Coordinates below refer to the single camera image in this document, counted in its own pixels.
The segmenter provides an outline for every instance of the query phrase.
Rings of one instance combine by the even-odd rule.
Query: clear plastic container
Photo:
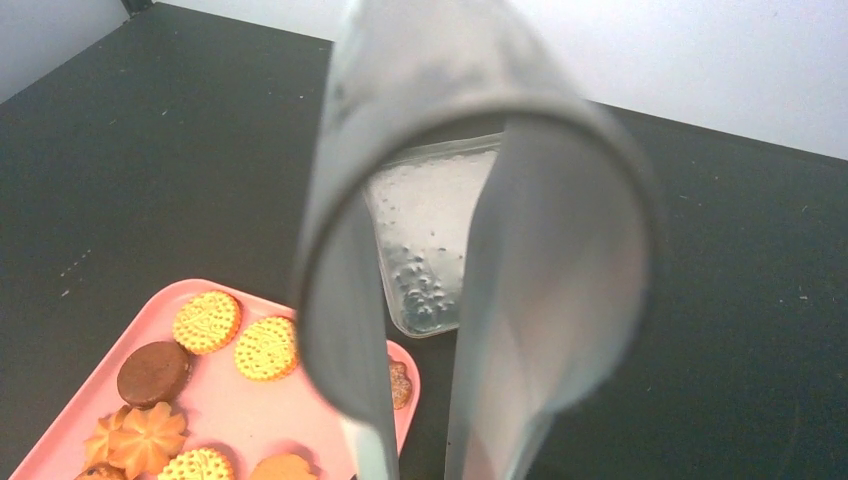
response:
[[[501,134],[401,152],[369,180],[383,289],[392,321],[413,338],[459,325],[474,207]]]

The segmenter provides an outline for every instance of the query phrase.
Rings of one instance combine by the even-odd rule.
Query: wall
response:
[[[165,1],[326,39],[346,2]],[[512,1],[592,100],[848,159],[848,2]]]
[[[127,18],[119,0],[0,1],[0,102]]]

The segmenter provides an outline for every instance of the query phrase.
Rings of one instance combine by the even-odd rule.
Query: cookie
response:
[[[94,433],[83,442],[83,445],[85,445],[85,465],[83,468],[103,463],[108,459],[111,451],[109,441],[114,432],[120,430],[128,413],[130,413],[130,407],[124,405],[112,415],[97,420]]]
[[[256,465],[248,480],[317,480],[309,462],[293,453],[268,457]]]
[[[241,309],[232,296],[218,291],[188,301],[174,320],[174,339],[189,352],[202,355],[220,350],[235,337]]]
[[[389,358],[389,379],[392,384],[392,407],[400,410],[412,398],[412,381],[406,376],[406,365]]]
[[[74,480],[127,480],[127,476],[119,468],[108,463],[98,463],[88,467]]]
[[[165,402],[150,410],[134,408],[110,439],[109,463],[123,468],[127,480],[142,472],[158,475],[182,450],[185,428],[185,417],[181,413],[171,415],[171,406]]]
[[[236,343],[236,367],[250,380],[267,382],[285,377],[298,364],[294,323],[268,317],[247,327]]]
[[[233,466],[214,448],[198,448],[177,455],[159,474],[159,480],[233,480]]]
[[[118,394],[137,408],[170,402],[185,385],[188,354],[176,342],[153,342],[139,348],[118,372]]]

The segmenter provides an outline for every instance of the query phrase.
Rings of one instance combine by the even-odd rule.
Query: black table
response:
[[[157,4],[0,105],[0,478],[143,303],[287,303],[330,44]],[[848,162],[613,110],[669,261],[615,378],[534,478],[848,478]],[[454,334],[409,340],[403,478],[440,478]]]

